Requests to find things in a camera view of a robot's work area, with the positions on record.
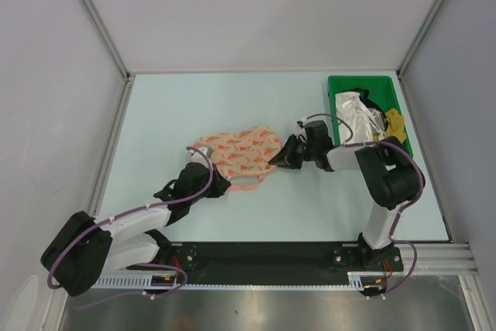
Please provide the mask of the pink floral mesh laundry bag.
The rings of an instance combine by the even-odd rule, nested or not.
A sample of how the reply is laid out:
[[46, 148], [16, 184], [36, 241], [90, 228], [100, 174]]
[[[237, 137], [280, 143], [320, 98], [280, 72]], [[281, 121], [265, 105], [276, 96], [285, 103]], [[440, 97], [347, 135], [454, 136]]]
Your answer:
[[195, 148], [207, 147], [211, 162], [231, 183], [229, 191], [253, 191], [269, 173], [269, 165], [282, 149], [279, 136], [268, 126], [253, 126], [237, 133], [214, 133], [197, 139]]

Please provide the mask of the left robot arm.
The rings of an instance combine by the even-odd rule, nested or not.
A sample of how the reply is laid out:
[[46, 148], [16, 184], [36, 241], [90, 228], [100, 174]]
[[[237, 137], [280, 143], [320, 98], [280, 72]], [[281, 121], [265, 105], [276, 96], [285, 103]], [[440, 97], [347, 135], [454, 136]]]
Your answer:
[[48, 287], [76, 297], [103, 274], [133, 265], [166, 267], [170, 242], [159, 229], [184, 218], [197, 201], [223, 196], [230, 186], [215, 165], [191, 162], [154, 194], [156, 202], [150, 205], [107, 217], [74, 213], [40, 258]]

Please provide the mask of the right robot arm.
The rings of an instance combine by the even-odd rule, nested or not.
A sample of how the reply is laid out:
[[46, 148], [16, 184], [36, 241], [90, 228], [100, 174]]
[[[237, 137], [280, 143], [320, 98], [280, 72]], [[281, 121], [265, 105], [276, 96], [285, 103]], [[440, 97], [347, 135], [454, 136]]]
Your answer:
[[377, 269], [394, 248], [400, 214], [423, 192], [425, 178], [396, 136], [370, 143], [336, 146], [322, 120], [300, 122], [269, 165], [301, 169], [313, 162], [326, 172], [360, 171], [374, 201], [370, 218], [357, 239], [355, 258], [367, 270]]

